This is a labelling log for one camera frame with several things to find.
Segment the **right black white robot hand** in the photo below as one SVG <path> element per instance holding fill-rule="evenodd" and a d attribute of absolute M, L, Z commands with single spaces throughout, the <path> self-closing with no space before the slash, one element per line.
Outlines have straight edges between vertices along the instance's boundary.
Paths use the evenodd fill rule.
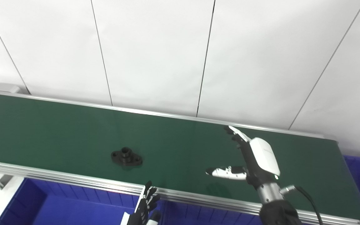
<path fill-rule="evenodd" d="M 211 167 L 205 173 L 216 178 L 247 181 L 255 189 L 265 184 L 277 183 L 281 174 L 271 145 L 262 138 L 250 138 L 236 127 L 224 126 L 227 134 L 237 142 L 244 166 Z"/>

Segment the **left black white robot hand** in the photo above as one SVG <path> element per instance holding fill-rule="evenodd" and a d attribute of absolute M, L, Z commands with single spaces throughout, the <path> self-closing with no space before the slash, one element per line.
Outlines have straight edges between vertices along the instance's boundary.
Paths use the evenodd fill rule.
<path fill-rule="evenodd" d="M 124 212 L 121 225 L 158 225 L 162 219 L 162 212 L 157 210 L 160 194 L 152 181 L 148 181 L 139 195 L 135 210 L 132 214 Z"/>

